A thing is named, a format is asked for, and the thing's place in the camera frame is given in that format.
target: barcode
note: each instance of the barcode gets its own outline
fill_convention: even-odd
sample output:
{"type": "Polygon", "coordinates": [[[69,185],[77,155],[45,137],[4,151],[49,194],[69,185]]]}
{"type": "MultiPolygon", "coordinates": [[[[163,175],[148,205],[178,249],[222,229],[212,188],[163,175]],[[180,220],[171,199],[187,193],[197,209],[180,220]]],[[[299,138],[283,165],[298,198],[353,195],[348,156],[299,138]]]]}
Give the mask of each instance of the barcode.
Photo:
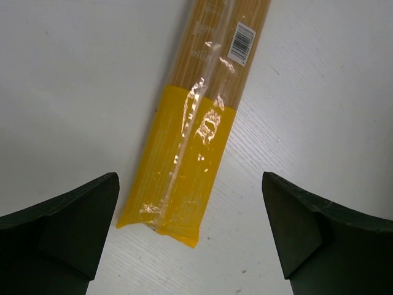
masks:
{"type": "Polygon", "coordinates": [[[238,22],[228,57],[242,66],[245,66],[254,43],[254,39],[255,31],[241,22],[238,22]]]}

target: clear plastic film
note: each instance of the clear plastic film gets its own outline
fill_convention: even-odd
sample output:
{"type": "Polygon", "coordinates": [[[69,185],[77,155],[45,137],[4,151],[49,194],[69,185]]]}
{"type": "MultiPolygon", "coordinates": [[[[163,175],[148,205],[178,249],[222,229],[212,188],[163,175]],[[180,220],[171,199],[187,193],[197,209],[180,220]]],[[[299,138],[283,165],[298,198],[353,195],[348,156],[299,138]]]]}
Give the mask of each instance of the clear plastic film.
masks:
{"type": "Polygon", "coordinates": [[[198,242],[269,0],[194,0],[117,227],[198,242]]]}

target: plastic package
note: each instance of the plastic package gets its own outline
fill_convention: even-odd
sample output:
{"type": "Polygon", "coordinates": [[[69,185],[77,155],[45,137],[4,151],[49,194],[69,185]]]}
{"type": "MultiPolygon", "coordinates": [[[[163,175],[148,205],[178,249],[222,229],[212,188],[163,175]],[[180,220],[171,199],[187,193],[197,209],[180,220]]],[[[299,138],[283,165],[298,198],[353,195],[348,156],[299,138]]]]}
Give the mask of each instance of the plastic package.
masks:
{"type": "Polygon", "coordinates": [[[197,244],[269,3],[194,0],[118,228],[197,244]]]}

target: package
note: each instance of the package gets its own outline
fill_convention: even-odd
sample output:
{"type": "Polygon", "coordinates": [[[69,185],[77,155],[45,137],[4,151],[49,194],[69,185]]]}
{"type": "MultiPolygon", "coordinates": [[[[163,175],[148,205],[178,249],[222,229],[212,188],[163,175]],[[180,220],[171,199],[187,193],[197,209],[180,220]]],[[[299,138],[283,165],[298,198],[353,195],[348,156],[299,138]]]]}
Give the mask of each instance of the package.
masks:
{"type": "Polygon", "coordinates": [[[194,0],[124,212],[190,247],[198,243],[269,0],[194,0]]]}

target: white surface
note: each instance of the white surface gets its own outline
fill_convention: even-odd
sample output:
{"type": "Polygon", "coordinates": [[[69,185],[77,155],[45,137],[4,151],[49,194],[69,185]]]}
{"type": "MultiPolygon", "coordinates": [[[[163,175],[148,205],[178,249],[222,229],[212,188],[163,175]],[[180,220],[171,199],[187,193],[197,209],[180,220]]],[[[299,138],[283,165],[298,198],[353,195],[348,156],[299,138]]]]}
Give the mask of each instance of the white surface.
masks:
{"type": "MultiPolygon", "coordinates": [[[[0,216],[117,171],[118,218],[185,11],[187,0],[0,2],[0,216]]],[[[291,294],[267,170],[393,218],[392,28],[391,0],[273,0],[199,245],[111,227],[88,294],[291,294]]]]}

